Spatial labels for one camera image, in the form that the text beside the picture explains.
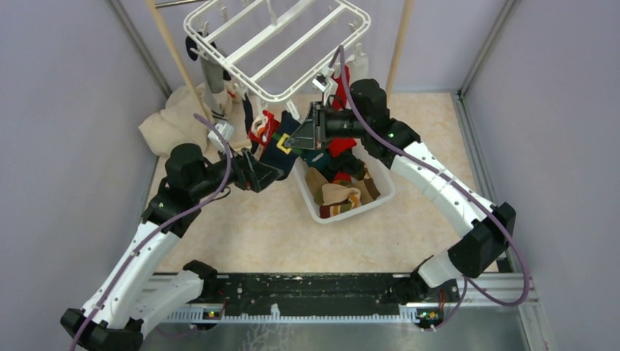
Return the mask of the navy buckle christmas sock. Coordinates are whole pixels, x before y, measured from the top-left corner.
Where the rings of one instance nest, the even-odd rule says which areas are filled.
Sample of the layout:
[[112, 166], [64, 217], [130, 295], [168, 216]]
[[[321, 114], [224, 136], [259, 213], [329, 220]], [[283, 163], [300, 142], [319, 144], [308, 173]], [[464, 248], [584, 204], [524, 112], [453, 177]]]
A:
[[254, 113], [254, 121], [250, 129], [251, 152], [259, 161], [284, 171], [279, 179], [286, 179], [303, 153], [298, 148], [287, 148], [284, 141], [300, 126], [300, 123], [285, 110], [276, 117], [268, 110]]

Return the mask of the navy red sock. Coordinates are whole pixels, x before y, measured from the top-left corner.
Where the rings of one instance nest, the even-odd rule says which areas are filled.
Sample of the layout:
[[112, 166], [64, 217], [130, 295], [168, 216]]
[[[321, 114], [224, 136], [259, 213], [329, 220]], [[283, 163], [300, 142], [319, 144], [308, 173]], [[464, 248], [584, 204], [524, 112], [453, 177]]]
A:
[[248, 94], [245, 94], [243, 96], [241, 103], [243, 106], [243, 113], [244, 113], [245, 135], [248, 139], [250, 139], [249, 133], [252, 127], [252, 123], [254, 121], [254, 109], [252, 107], [252, 102]]

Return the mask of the white plastic laundry basket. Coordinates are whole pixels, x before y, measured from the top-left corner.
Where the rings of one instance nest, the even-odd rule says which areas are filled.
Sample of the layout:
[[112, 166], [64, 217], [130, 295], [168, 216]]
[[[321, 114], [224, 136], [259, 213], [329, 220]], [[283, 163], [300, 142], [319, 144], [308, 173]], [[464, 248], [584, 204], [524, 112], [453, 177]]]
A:
[[326, 150], [301, 151], [290, 174], [295, 177], [312, 218], [327, 224], [386, 203], [396, 193], [388, 169], [359, 141], [336, 140]]

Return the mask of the white plastic sock hanger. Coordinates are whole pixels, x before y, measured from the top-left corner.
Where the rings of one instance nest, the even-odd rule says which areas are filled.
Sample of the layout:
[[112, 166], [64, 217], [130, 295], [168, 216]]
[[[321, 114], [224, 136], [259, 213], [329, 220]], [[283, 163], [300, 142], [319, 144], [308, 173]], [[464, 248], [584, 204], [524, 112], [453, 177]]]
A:
[[267, 103], [328, 78], [371, 26], [351, 1], [204, 1], [183, 22], [198, 54]]

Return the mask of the red plain sock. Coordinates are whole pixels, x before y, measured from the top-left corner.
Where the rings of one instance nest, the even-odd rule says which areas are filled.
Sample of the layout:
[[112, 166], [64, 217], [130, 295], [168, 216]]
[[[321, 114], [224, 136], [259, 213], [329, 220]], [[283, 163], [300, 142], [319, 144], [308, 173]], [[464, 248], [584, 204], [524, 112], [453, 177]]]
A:
[[338, 65], [335, 70], [334, 73], [332, 74], [331, 78], [334, 80], [336, 87], [335, 87], [335, 91], [331, 92], [328, 95], [328, 107], [334, 109], [334, 110], [343, 110], [344, 108], [347, 107], [347, 96], [345, 93], [345, 84], [344, 84], [344, 80], [342, 78], [342, 73], [341, 73], [341, 68]]

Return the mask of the dark navy sock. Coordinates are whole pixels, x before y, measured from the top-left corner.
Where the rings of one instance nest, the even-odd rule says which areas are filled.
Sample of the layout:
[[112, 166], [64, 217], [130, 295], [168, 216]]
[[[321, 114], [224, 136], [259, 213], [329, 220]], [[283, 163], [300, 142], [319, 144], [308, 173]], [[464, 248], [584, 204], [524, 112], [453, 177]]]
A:
[[203, 58], [203, 51], [198, 44], [190, 37], [185, 39], [186, 52], [192, 61], [198, 61]]

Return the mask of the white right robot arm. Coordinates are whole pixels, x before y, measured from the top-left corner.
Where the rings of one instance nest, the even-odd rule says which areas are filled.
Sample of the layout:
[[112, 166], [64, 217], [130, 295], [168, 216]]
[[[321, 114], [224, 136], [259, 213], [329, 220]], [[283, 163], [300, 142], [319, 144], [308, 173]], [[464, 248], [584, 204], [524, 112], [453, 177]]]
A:
[[477, 278], [509, 246], [516, 218], [508, 203], [479, 196], [430, 152], [410, 126], [391, 117], [387, 94], [375, 79], [354, 82], [340, 110], [312, 102], [306, 120], [284, 141], [288, 148], [320, 150], [337, 137], [359, 139], [366, 152], [414, 184], [444, 215], [460, 240], [412, 272], [412, 293], [431, 301], [441, 284]]

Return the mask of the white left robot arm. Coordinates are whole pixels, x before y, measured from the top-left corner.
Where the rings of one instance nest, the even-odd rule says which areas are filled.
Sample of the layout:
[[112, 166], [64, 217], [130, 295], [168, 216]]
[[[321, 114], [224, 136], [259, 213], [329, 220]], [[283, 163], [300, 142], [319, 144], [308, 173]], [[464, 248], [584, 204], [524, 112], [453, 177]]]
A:
[[141, 216], [136, 233], [102, 286], [80, 308], [69, 308], [61, 325], [71, 350], [138, 350], [172, 312], [190, 301], [222, 297], [215, 268], [193, 260], [164, 287], [141, 298], [156, 267], [186, 234], [203, 206], [229, 185], [259, 193], [284, 172], [255, 159], [250, 150], [229, 147], [216, 163], [193, 143], [176, 146], [165, 163], [166, 176]]

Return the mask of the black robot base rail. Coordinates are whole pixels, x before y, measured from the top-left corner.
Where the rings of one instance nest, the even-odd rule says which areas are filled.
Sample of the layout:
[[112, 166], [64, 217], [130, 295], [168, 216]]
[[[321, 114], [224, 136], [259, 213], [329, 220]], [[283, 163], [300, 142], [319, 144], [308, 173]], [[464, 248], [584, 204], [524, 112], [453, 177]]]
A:
[[415, 297], [407, 273], [223, 273], [216, 291], [175, 308], [165, 323], [408, 324], [432, 328], [452, 309], [497, 307], [518, 300], [517, 273], [484, 273], [445, 282]]

